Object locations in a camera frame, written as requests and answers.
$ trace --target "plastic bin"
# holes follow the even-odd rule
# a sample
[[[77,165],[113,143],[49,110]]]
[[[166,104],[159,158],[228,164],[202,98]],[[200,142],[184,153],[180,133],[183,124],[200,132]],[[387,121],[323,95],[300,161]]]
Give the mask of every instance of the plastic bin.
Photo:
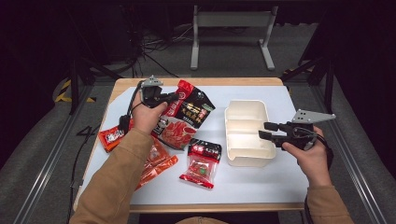
[[[272,142],[260,139],[268,121],[265,104],[258,100],[232,100],[225,109],[227,158],[232,166],[263,167],[276,155]]]

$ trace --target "sleeve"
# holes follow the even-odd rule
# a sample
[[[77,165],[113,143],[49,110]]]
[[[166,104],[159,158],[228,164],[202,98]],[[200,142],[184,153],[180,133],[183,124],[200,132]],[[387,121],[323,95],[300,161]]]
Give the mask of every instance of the sleeve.
[[[315,224],[353,223],[334,186],[308,188],[307,203]]]
[[[150,135],[129,131],[92,176],[70,223],[126,223],[152,144]]]

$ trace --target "person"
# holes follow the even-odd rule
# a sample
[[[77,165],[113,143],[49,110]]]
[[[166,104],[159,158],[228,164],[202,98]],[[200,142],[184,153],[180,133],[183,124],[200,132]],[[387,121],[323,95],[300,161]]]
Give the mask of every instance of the person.
[[[127,223],[130,201],[140,181],[145,161],[153,144],[151,131],[167,107],[162,103],[154,108],[140,104],[140,93],[133,101],[134,127],[113,149],[103,166],[92,176],[78,200],[70,223]],[[315,132],[323,135],[321,129]],[[284,143],[304,174],[309,187],[307,204],[314,223],[353,223],[340,195],[332,184],[327,167],[325,147],[319,141],[307,151]],[[189,217],[177,224],[224,224],[209,217]]]

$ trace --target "brown sleeve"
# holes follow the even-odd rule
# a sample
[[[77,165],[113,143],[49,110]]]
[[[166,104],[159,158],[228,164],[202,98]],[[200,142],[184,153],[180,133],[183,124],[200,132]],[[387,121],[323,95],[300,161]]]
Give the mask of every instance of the brown sleeve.
[[[308,188],[307,203],[315,224],[353,223],[334,186]]]
[[[129,131],[92,176],[70,223],[126,223],[152,144],[150,135]]]

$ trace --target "snack package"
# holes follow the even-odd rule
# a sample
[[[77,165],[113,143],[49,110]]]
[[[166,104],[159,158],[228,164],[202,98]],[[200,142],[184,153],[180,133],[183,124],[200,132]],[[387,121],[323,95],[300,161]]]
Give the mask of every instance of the snack package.
[[[213,189],[213,179],[221,158],[221,145],[192,138],[188,157],[189,168],[179,178]]]
[[[134,127],[133,119],[129,121],[129,130],[131,130],[132,127]],[[99,132],[98,137],[105,151],[110,152],[119,144],[124,135],[124,131],[119,130],[119,126],[115,126],[111,129]]]
[[[154,144],[146,160],[145,169],[143,170],[140,182],[135,190],[140,189],[143,185],[147,184],[164,170],[175,165],[178,161],[177,156],[170,156],[158,139],[153,137],[153,140]]]
[[[185,80],[177,84],[179,100],[170,104],[152,135],[174,149],[183,149],[215,109],[203,91]]]

